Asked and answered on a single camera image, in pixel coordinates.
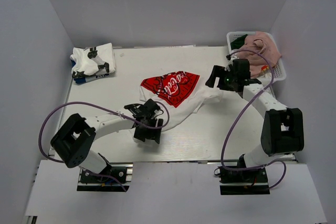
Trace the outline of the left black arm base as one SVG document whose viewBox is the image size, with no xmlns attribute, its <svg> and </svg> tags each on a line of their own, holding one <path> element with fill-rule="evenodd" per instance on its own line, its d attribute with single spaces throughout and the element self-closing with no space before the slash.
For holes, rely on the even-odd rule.
<svg viewBox="0 0 336 224">
<path fill-rule="evenodd" d="M 130 187 L 132 174 L 132 164 L 112 164 L 109 176 L 118 180 L 121 186 L 110 177 L 97 177 L 85 169 L 81 169 L 77 183 L 77 191 L 125 193 Z"/>
</svg>

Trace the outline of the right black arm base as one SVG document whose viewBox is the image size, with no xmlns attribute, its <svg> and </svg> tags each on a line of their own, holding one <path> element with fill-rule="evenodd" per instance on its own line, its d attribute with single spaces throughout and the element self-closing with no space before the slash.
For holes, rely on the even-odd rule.
<svg viewBox="0 0 336 224">
<path fill-rule="evenodd" d="M 219 166 L 214 170 L 219 178 L 221 195 L 269 195 L 266 169 L 231 171 Z"/>
</svg>

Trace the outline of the pink t-shirt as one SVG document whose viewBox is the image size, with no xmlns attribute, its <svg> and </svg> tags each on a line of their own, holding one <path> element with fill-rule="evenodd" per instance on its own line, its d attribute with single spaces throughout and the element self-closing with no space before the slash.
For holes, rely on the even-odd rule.
<svg viewBox="0 0 336 224">
<path fill-rule="evenodd" d="M 238 50 L 239 52 L 236 56 L 239 59 L 247 59 L 249 61 L 252 78 L 258 77 L 260 66 L 268 65 L 267 62 L 256 53 L 266 58 L 272 68 L 281 57 L 271 37 L 262 31 L 257 31 L 254 35 L 248 35 L 245 39 L 245 44 Z"/>
</svg>

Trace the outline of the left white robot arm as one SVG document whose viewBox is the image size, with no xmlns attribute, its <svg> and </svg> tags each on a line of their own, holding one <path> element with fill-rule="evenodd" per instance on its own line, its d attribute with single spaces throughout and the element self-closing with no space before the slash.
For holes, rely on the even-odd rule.
<svg viewBox="0 0 336 224">
<path fill-rule="evenodd" d="M 106 114 L 91 118 L 72 114 L 60 127 L 50 143 L 67 168 L 80 167 L 101 182 L 110 178 L 111 165 L 91 147 L 94 141 L 123 130 L 134 129 L 133 137 L 145 142 L 160 143 L 164 120 L 159 119 L 165 108 L 148 99 L 144 104 L 129 104 L 120 111 L 106 110 Z"/>
</svg>

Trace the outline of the white red-print t-shirt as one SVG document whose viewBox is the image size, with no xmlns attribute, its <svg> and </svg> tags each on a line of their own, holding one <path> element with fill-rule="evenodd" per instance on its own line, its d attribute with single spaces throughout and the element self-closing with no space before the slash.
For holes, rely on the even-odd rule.
<svg viewBox="0 0 336 224">
<path fill-rule="evenodd" d="M 170 118 L 164 119 L 162 131 L 168 131 L 197 113 L 202 105 L 221 101 L 224 92 L 209 88 L 205 82 L 205 77 L 186 71 L 150 77 L 140 84 L 140 100 L 152 99 L 165 105 Z"/>
</svg>

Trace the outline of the dark green t-shirt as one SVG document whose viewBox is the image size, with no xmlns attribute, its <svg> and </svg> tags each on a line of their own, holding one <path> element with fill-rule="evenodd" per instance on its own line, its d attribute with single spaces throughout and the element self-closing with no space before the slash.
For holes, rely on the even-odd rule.
<svg viewBox="0 0 336 224">
<path fill-rule="evenodd" d="M 236 49 L 240 49 L 244 44 L 245 44 L 245 39 L 248 35 L 244 34 L 242 36 L 237 37 L 236 39 L 234 39 L 231 43 L 231 49 L 232 50 L 236 50 Z"/>
</svg>

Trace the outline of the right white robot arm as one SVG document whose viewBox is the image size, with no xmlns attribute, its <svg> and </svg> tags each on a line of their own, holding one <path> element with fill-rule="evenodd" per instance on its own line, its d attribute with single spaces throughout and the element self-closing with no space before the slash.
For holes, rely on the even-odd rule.
<svg viewBox="0 0 336 224">
<path fill-rule="evenodd" d="M 304 148 L 303 114 L 298 108 L 289 108 L 276 100 L 262 82 L 250 76 L 249 61 L 235 59 L 227 67 L 215 65 L 206 86 L 233 91 L 247 101 L 238 114 L 253 106 L 263 117 L 260 143 L 249 153 L 243 154 L 236 167 L 238 177 L 247 182 L 256 175 L 256 169 L 264 168 L 284 155 L 300 152 Z"/>
</svg>

